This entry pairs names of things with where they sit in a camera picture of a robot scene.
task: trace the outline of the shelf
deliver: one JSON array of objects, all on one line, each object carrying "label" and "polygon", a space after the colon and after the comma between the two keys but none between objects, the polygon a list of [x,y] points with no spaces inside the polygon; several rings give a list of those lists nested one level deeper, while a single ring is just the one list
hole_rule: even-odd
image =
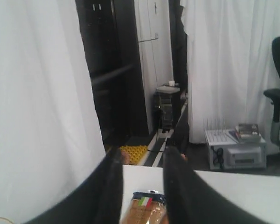
[{"label": "shelf", "polygon": [[104,82],[110,81],[111,79],[124,74],[126,71],[129,71],[132,68],[133,68],[133,65],[130,64],[130,65],[121,67],[119,69],[107,72],[105,74],[99,75],[98,77],[92,79],[92,81],[91,81],[92,86],[95,86],[95,85],[102,84]]}]

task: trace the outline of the yellow mat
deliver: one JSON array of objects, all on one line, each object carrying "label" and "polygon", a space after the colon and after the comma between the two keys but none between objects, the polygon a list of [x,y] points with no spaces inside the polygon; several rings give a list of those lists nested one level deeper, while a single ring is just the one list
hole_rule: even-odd
[{"label": "yellow mat", "polygon": [[148,146],[122,146],[120,149],[130,155],[130,165],[137,165],[147,152]]}]

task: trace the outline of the stack of books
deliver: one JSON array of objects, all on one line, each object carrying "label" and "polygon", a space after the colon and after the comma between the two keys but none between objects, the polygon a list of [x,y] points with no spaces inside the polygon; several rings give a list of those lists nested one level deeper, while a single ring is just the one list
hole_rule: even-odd
[{"label": "stack of books", "polygon": [[228,134],[238,143],[253,143],[261,140],[257,124],[238,124]]}]

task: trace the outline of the white table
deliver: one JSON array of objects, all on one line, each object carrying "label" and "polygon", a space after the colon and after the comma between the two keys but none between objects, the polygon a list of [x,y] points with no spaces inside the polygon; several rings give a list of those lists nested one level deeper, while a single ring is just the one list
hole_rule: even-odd
[{"label": "white table", "polygon": [[[197,171],[213,189],[254,216],[280,224],[280,177]],[[135,191],[164,193],[163,169],[124,166],[122,215]]]}]

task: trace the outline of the small white cup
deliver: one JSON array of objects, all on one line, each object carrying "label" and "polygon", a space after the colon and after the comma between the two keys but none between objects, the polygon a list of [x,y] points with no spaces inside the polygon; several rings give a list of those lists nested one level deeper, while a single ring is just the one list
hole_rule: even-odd
[{"label": "small white cup", "polygon": [[169,86],[175,86],[175,81],[169,81]]}]

